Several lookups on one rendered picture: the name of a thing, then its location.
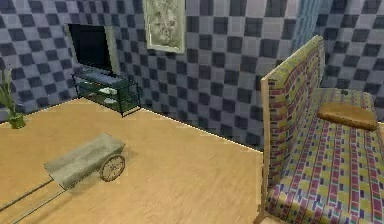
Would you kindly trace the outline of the grey two-wheeled hand wagon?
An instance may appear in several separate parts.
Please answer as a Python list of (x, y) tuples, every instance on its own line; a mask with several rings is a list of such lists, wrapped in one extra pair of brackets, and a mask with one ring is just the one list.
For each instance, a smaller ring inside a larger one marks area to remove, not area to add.
[(48, 200), (45, 200), (12, 222), (12, 224), (18, 224), (25, 217), (69, 189), (74, 188), (79, 182), (95, 171), (99, 173), (100, 179), (104, 182), (114, 181), (123, 173), (126, 167), (126, 160), (122, 155), (124, 147), (125, 143), (123, 141), (115, 139), (107, 133), (102, 133), (93, 140), (71, 150), (63, 156), (44, 163), (43, 166), (49, 179), (23, 193), (16, 199), (4, 204), (0, 207), (0, 212), (3, 212), (29, 195), (44, 188), (51, 182), (55, 182), (61, 188), (60, 192), (54, 194)]

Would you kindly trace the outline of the dark green glass tv stand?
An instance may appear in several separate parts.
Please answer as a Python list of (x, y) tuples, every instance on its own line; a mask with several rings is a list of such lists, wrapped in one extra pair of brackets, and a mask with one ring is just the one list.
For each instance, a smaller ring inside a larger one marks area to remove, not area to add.
[(118, 75), (109, 76), (96, 71), (72, 75), (78, 98), (85, 98), (118, 112), (122, 117), (141, 108), (138, 84)]

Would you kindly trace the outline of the black television set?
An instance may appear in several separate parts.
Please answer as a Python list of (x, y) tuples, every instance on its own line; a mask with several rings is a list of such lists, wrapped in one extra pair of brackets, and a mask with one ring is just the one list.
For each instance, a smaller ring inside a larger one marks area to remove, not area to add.
[(79, 64), (99, 69), (110, 77), (117, 76), (106, 26), (68, 24), (66, 29)]

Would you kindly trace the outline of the multicolour patterned sofa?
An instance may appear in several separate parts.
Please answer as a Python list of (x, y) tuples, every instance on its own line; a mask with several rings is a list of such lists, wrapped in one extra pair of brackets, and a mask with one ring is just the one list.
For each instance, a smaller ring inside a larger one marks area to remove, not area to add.
[(323, 103), (374, 111), (371, 94), (323, 88), (324, 40), (316, 35), (261, 80), (262, 203), (287, 224), (384, 224), (384, 140), (317, 116)]

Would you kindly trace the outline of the light blue curtain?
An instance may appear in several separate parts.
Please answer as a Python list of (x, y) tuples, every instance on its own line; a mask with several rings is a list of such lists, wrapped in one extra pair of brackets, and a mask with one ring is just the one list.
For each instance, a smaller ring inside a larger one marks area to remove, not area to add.
[(313, 37), (321, 0), (300, 0), (295, 18), (291, 52), (295, 52)]

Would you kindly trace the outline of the brown cushion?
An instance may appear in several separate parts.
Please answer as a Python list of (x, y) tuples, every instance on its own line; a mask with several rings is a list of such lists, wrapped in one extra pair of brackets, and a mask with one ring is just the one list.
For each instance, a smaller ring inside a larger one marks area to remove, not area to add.
[(333, 123), (368, 131), (374, 131), (378, 126), (374, 112), (348, 103), (323, 103), (317, 116)]

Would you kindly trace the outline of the green house plant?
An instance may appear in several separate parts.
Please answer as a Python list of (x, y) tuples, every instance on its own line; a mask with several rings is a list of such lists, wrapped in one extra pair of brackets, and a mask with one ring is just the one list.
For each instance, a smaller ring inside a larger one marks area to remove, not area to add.
[(22, 113), (16, 111), (16, 104), (11, 94), (11, 69), (4, 69), (0, 73), (0, 104), (8, 113), (8, 122), (13, 129), (23, 128), (26, 123)]

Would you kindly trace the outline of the pale framed wall picture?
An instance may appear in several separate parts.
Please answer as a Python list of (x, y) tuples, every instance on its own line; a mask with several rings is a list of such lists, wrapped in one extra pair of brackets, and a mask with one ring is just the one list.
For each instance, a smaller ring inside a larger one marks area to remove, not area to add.
[(186, 0), (143, 0), (147, 48), (182, 54), (186, 43)]

